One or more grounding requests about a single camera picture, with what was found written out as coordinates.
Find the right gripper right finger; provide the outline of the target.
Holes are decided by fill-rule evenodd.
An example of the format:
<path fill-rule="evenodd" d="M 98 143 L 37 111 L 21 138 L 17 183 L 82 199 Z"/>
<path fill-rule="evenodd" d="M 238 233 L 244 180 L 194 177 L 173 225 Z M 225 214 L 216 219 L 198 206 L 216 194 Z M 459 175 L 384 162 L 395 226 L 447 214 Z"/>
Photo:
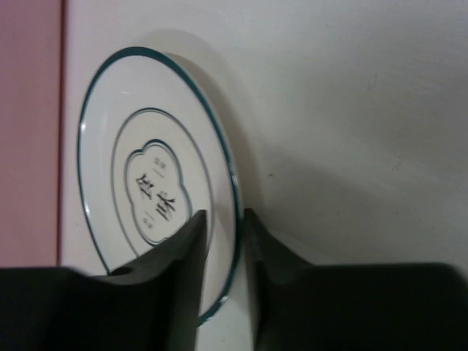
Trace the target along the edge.
<path fill-rule="evenodd" d="M 244 212 L 257 350 L 465 350 L 467 278 L 443 263 L 314 265 Z"/>

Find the white plate with flower emblem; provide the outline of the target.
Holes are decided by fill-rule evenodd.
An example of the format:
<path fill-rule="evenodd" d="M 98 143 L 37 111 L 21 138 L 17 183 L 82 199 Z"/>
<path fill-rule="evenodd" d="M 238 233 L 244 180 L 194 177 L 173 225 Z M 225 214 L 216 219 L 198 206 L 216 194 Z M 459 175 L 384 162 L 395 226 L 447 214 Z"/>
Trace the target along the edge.
<path fill-rule="evenodd" d="M 177 61 L 145 47 L 94 74 L 77 135 L 80 201 L 105 273 L 174 237 L 206 212 L 199 323 L 227 300 L 243 219 L 235 158 L 215 107 Z"/>

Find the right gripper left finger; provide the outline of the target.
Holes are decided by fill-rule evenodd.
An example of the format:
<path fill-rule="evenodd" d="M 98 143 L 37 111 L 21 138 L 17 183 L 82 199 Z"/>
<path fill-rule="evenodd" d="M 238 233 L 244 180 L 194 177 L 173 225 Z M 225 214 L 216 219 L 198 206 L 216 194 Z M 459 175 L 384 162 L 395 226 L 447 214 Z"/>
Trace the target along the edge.
<path fill-rule="evenodd" d="M 3 350 L 193 350 L 206 212 L 107 276 L 71 268 L 1 270 Z"/>

